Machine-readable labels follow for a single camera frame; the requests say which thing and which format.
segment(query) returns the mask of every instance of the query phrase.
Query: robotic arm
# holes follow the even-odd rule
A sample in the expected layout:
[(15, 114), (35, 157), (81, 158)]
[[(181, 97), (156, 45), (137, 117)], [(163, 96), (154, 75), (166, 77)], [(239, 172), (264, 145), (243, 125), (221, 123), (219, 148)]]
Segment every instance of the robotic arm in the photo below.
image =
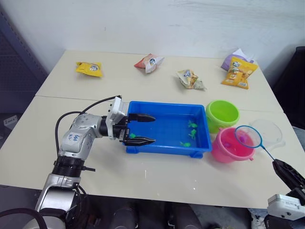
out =
[[(130, 121), (151, 122), (155, 118), (147, 114), (125, 115), (127, 107), (121, 98), (115, 97), (107, 116), (80, 114), (68, 132), (63, 136), (54, 169), (48, 175), (35, 210), (44, 218), (49, 229), (65, 229), (68, 225), (80, 225), (81, 205), (79, 183), (83, 170), (95, 171), (84, 166), (94, 139), (108, 136), (119, 139), (126, 146), (142, 146), (155, 142), (147, 137), (129, 138)], [(38, 229), (36, 220), (30, 221), (24, 229)]]

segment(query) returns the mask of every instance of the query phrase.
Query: pink bucket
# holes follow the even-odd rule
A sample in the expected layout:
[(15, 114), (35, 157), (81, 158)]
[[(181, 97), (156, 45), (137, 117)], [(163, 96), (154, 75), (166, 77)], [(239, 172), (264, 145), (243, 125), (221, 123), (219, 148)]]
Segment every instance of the pink bucket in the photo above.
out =
[(230, 163), (233, 161), (253, 160), (254, 148), (248, 148), (240, 144), (234, 135), (235, 128), (230, 127), (221, 129), (213, 142), (213, 157), (222, 163)]

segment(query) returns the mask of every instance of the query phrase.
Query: white sticker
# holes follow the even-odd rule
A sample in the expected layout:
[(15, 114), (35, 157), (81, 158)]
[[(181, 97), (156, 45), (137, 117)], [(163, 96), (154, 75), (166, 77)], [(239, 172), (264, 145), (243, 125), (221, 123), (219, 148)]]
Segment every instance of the white sticker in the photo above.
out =
[(67, 136), (67, 144), (68, 145), (75, 145), (80, 141), (81, 138), (82, 138), (82, 134), (71, 132)]

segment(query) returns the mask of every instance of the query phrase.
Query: floor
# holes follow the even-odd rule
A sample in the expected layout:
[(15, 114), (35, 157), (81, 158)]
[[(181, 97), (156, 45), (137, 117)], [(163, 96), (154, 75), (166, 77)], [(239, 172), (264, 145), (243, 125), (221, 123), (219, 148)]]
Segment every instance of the floor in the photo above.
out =
[[(9, 136), (11, 130), (4, 127), (3, 120), (15, 114), (0, 114), (0, 147)], [(40, 190), (10, 187), (0, 185), (0, 212), (11, 208), (35, 208)], [(143, 202), (136, 199), (90, 196), (92, 207), (99, 212), (101, 221), (97, 229), (107, 229), (114, 212), (126, 202)], [(164, 210), (164, 202), (154, 201), (161, 211)], [(246, 208), (215, 207), (207, 205), (191, 205), (203, 228), (216, 222), (226, 229), (250, 229), (251, 217)], [(19, 214), (0, 218), (0, 229), (22, 228), (30, 217)]]

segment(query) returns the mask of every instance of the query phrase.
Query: table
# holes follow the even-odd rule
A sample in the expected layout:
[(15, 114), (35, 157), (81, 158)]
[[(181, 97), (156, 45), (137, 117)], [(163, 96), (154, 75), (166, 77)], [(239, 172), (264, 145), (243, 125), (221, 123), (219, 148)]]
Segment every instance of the table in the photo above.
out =
[[(248, 79), (249, 90), (221, 84), (226, 71), (222, 59), (166, 56), (155, 72), (145, 74), (133, 65), (145, 55), (66, 51), (36, 95), (100, 100), (121, 94), (124, 101), (203, 104), (225, 99), (240, 110), (283, 112), (262, 71)], [(76, 62), (101, 62), (103, 78), (75, 72)], [(193, 69), (207, 91), (186, 90), (176, 71)]]
[[(36, 96), (0, 150), (0, 184), (41, 189), (56, 159), (55, 123), (63, 113), (82, 110), (94, 101)], [(105, 115), (109, 102), (89, 112)], [(305, 153), (281, 112), (240, 111), (237, 125), (262, 118), (283, 132), (286, 145), (272, 151), (275, 158), (305, 176)], [(75, 115), (64, 118), (59, 136)], [(95, 139), (85, 162), (81, 185), (89, 194), (166, 200), (206, 205), (266, 208), (267, 199), (286, 194), (288, 187), (275, 174), (271, 158), (257, 150), (253, 161), (221, 164), (205, 153), (203, 159), (162, 154), (127, 154), (125, 146), (104, 137)]]

